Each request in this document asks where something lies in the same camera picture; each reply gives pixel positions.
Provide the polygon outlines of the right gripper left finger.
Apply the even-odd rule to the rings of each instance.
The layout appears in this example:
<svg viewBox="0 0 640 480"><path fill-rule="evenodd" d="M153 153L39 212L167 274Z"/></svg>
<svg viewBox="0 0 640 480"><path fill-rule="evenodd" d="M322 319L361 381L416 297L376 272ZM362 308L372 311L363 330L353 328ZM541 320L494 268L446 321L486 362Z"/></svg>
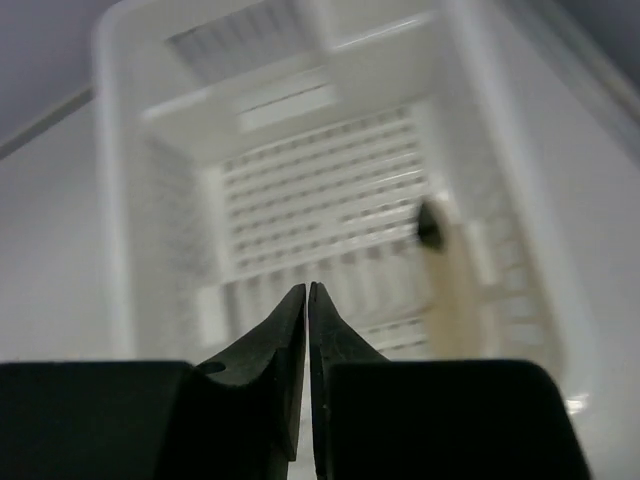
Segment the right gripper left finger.
<svg viewBox="0 0 640 480"><path fill-rule="evenodd" d="M231 345L193 368L198 401L193 450L211 460L271 449L297 455L302 405L306 286L293 286L268 316Z"/></svg>

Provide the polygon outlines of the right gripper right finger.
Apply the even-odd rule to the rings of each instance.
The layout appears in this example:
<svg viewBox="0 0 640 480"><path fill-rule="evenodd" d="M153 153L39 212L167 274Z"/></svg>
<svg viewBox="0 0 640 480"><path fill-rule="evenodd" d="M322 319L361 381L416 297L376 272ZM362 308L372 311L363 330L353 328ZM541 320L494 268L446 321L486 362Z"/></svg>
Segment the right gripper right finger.
<svg viewBox="0 0 640 480"><path fill-rule="evenodd" d="M389 359L339 314L325 285L312 282L308 297L309 369L316 473L329 472L328 380L333 365L386 363Z"/></svg>

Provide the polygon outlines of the beige plate at rack end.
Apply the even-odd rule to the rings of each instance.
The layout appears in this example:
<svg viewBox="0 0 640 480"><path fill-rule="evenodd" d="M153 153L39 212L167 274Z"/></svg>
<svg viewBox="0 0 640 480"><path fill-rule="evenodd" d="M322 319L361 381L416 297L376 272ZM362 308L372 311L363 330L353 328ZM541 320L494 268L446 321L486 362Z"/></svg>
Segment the beige plate at rack end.
<svg viewBox="0 0 640 480"><path fill-rule="evenodd" d="M424 198L417 209L416 238L432 293L424 315L432 355L437 359L471 358L476 345L462 230L450 222L438 201Z"/></svg>

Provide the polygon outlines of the white plastic dish rack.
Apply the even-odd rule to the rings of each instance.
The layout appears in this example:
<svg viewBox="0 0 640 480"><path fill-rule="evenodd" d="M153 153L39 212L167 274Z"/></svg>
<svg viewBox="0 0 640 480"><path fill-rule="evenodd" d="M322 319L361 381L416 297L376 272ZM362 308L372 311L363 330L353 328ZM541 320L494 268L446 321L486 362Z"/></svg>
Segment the white plastic dish rack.
<svg viewBox="0 0 640 480"><path fill-rule="evenodd" d="M473 357L639 431L639 131L549 1L123 1L94 43L109 351L196 360L321 281L432 355L416 214L462 230Z"/></svg>

